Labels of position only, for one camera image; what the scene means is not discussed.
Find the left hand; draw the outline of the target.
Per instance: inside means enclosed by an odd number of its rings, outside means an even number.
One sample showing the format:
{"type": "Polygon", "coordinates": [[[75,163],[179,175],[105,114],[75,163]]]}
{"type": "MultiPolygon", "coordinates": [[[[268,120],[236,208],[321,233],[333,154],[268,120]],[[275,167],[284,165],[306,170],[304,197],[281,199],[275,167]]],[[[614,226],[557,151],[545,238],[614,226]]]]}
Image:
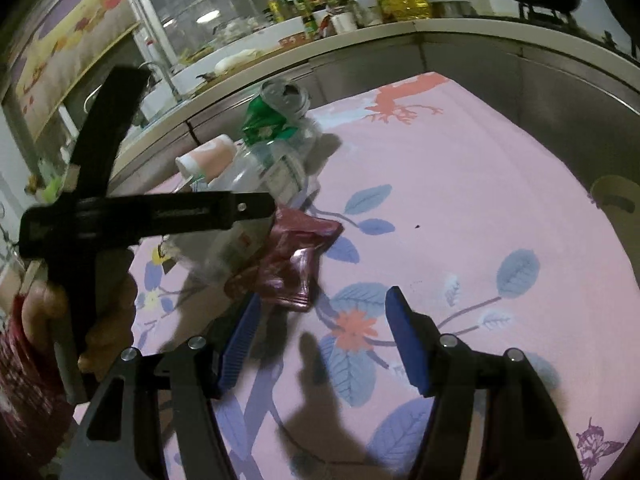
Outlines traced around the left hand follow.
{"type": "Polygon", "coordinates": [[[102,316],[89,327],[74,323],[76,314],[68,313],[63,289],[43,281],[34,281],[22,307],[22,325],[28,342],[47,356],[52,352],[56,324],[70,323],[72,350],[78,357],[77,367],[83,373],[102,379],[122,350],[134,343],[132,326],[136,317],[137,284],[127,274],[110,293],[102,316]]]}

